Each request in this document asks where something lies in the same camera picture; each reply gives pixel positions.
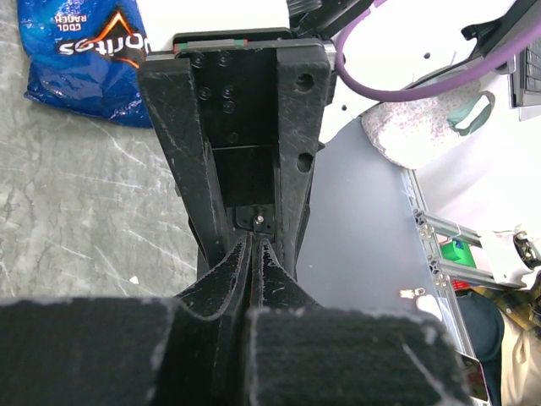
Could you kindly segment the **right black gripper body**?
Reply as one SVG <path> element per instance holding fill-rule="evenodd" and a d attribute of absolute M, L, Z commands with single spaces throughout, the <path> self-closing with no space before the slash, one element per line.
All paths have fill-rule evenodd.
<path fill-rule="evenodd" d="M 255 205 L 274 206 L 277 231 L 276 50 L 308 44 L 324 47 L 331 66 L 326 107 L 336 79 L 333 46 L 316 38 L 298 38 L 285 29 L 178 34 L 172 44 L 173 58 L 191 62 L 229 232 L 242 230 L 234 225 L 234 208 Z"/>

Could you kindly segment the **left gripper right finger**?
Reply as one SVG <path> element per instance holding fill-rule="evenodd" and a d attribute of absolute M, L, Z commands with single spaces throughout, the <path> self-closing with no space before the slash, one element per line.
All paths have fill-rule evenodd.
<path fill-rule="evenodd" d="M 422 311 L 316 304 L 258 243 L 246 316 L 248 405 L 469 405 L 445 327 Z"/>

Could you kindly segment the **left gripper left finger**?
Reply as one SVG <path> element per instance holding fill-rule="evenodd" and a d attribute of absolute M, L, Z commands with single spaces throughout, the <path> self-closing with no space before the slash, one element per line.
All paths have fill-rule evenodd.
<path fill-rule="evenodd" d="M 4 405 L 223 405 L 234 371 L 252 241 L 171 298 L 1 303 Z"/>

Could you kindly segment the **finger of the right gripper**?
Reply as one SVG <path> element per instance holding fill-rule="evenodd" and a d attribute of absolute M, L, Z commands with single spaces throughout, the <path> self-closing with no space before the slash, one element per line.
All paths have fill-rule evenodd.
<path fill-rule="evenodd" d="M 191 62 L 152 58 L 141 65 L 138 81 L 194 236 L 207 264 L 215 266 L 228 251 L 230 232 Z"/>
<path fill-rule="evenodd" d="M 277 255 L 296 277 L 331 66 L 320 44 L 276 50 L 278 139 L 275 170 Z"/>

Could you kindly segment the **black key bunch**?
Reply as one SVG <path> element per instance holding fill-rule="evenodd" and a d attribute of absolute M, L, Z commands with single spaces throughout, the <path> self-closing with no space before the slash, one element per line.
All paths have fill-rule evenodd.
<path fill-rule="evenodd" d="M 275 234 L 275 211 L 273 205 L 238 206 L 234 208 L 234 225 L 260 235 Z"/>

